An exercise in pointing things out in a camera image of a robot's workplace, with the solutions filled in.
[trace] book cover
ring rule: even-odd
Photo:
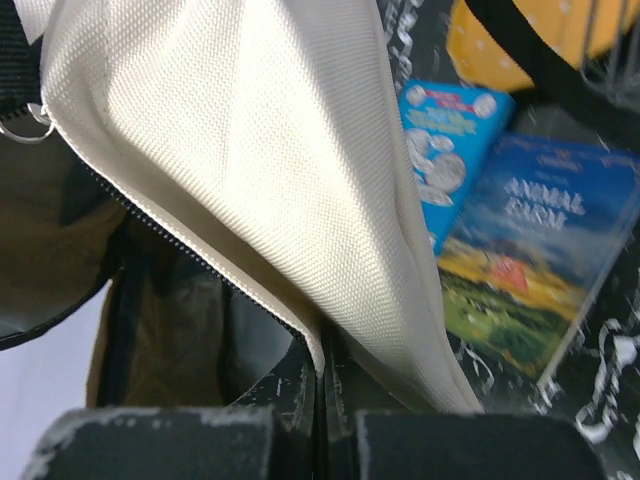
[[[505,93],[411,80],[398,105],[438,255],[514,102]]]
[[[544,384],[640,212],[640,163],[505,134],[439,259],[447,328]]]

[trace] coin illustration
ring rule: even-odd
[[[453,141],[445,135],[433,135],[429,143],[440,152],[450,152],[453,150]]]
[[[420,200],[425,203],[431,203],[432,205],[439,205],[441,207],[450,207],[453,205],[453,200],[451,200],[449,195],[430,185],[418,185],[418,193],[420,194]]]
[[[411,105],[417,107],[427,98],[427,92],[419,85],[416,85],[407,92],[407,100]]]
[[[496,99],[490,93],[483,93],[473,102],[473,112],[480,118],[489,118],[497,108]]]
[[[422,170],[423,163],[426,158],[425,155],[429,151],[429,140],[431,136],[425,130],[419,128],[412,128],[407,130],[407,148],[409,150],[409,157],[411,163],[418,170]]]
[[[433,159],[433,168],[427,184],[438,190],[451,193],[460,188],[467,175],[464,161],[455,153],[441,153]]]
[[[418,185],[426,185],[426,183],[424,181],[424,177],[422,175],[420,175],[419,173],[413,172],[413,178],[415,178],[416,183]]]
[[[427,177],[433,171],[433,162],[428,158],[421,158],[416,169]]]

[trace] blue box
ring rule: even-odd
[[[398,106],[422,211],[439,255],[515,104],[506,93],[412,80]]]

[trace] blue sky illustration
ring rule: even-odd
[[[553,156],[557,148],[571,148],[571,159],[581,165],[581,171],[540,164],[541,154]],[[613,158],[611,152],[592,147],[503,136],[483,166],[451,235],[476,248],[500,252],[504,245],[517,245],[517,250],[533,251],[555,273],[575,285],[590,288],[621,248],[640,208],[638,177],[633,164],[629,164],[630,157],[618,154],[617,158],[626,160],[626,164],[610,161],[607,166],[603,155]],[[635,165],[638,171],[640,164]],[[566,184],[541,181],[540,173],[561,177]],[[586,213],[567,214],[561,231],[509,217],[504,209],[510,194],[504,186],[513,177],[580,193]]]

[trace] white canvas fabric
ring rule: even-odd
[[[44,33],[55,0],[14,0],[29,43]]]
[[[301,332],[319,374],[333,321],[401,400],[480,410],[374,0],[57,0],[41,70],[80,157]]]

